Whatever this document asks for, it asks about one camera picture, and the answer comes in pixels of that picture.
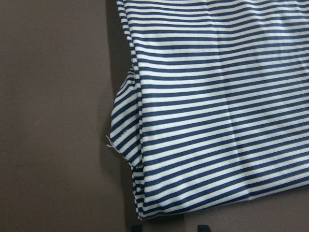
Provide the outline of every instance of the folded fabric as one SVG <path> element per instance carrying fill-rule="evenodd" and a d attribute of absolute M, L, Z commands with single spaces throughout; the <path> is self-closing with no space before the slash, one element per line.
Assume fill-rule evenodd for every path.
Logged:
<path fill-rule="evenodd" d="M 309 184 L 309 1 L 118 0 L 111 143 L 139 219 Z"/>

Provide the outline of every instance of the cloth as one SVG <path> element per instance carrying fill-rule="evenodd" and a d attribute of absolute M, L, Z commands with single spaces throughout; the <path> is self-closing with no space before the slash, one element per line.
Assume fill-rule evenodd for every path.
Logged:
<path fill-rule="evenodd" d="M 139 219 L 309 184 L 308 0 L 118 0 L 110 138 Z"/>

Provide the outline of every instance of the striped sleeve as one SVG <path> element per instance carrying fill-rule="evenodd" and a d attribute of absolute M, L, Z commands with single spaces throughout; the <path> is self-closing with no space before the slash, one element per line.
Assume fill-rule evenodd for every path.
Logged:
<path fill-rule="evenodd" d="M 309 184 L 308 0 L 118 0 L 111 141 L 139 219 Z"/>

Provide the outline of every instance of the striped shirt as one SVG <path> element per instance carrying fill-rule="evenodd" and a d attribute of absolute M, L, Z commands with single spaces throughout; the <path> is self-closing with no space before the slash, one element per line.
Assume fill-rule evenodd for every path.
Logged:
<path fill-rule="evenodd" d="M 308 0 L 118 0 L 111 143 L 139 219 L 309 184 Z"/>

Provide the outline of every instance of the blue and white striped cloth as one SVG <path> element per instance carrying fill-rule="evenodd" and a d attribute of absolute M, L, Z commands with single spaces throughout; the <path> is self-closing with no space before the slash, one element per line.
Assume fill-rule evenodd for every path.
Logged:
<path fill-rule="evenodd" d="M 139 219 L 309 184 L 308 0 L 118 0 L 111 143 Z"/>

